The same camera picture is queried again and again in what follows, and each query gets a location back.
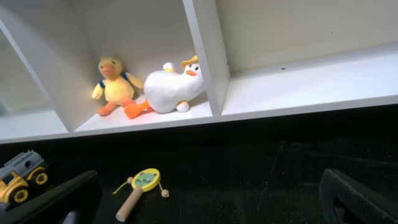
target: blue backpack strap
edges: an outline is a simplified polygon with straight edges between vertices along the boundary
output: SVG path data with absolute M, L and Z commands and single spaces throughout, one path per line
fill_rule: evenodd
M 122 77 L 123 77 L 126 81 L 129 81 L 126 72 L 122 72 L 121 75 L 122 75 Z
M 99 85 L 101 86 L 101 88 L 105 88 L 105 84 L 103 82 L 104 80 L 99 81 Z

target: yellow drum rim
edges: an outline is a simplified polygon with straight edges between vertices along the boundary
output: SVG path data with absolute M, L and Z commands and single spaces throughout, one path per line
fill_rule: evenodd
M 46 173 L 41 173 L 41 174 L 37 174 L 35 181 L 36 181 L 36 184 L 43 185 L 47 182 L 48 179 L 49 179 L 49 177 L 47 176 Z
M 16 201 L 17 203 L 24 202 L 24 201 L 26 201 L 28 196 L 29 196 L 29 193 L 27 190 L 25 190 L 25 189 L 18 190 L 14 196 L 14 201 Z
M 134 189 L 137 187 L 136 179 L 142 173 L 145 173 L 145 174 L 150 173 L 150 174 L 154 174 L 155 175 L 155 179 L 151 183 L 142 186 L 142 191 L 143 192 L 147 192 L 148 190 L 152 190 L 160 182 L 160 172 L 159 172 L 159 170 L 157 170 L 155 168 L 149 168 L 149 169 L 146 169 L 146 170 L 143 170 L 143 171 L 139 172 L 137 175 L 134 176 L 134 178 L 132 179 L 132 182 L 131 182 L 131 186 Z

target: white plush body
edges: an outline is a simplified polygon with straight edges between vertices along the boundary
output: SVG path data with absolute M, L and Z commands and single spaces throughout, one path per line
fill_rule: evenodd
M 171 63 L 166 63 L 164 67 L 168 65 L 172 66 Z M 158 113 L 168 113 L 180 102 L 190 101 L 202 91 L 203 79 L 200 69 L 196 76 L 167 70 L 152 72 L 144 84 L 148 103 Z

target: yellow string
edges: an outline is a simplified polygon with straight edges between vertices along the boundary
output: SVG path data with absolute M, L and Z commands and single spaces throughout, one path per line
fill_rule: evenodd
M 163 191 L 162 184 L 160 184 L 160 182 L 159 182 L 159 187 Z
M 116 189 L 112 194 L 116 194 L 120 188 L 122 188 L 123 186 L 125 186 L 126 184 L 128 184 L 128 182 L 123 183 L 122 185 L 120 185 L 120 187 L 118 189 Z

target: yellow duck plush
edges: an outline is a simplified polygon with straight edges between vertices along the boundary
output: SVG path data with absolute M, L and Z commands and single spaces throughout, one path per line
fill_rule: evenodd
M 112 57 L 102 59 L 98 64 L 98 69 L 105 77 L 94 89 L 93 98 L 99 99 L 105 91 L 105 99 L 108 101 L 105 107 L 97 109 L 100 116 L 109 115 L 116 105 L 126 107 L 136 102 L 132 100 L 134 89 L 129 81 L 137 88 L 142 89 L 144 83 L 137 77 L 128 72 L 123 72 L 122 63 Z

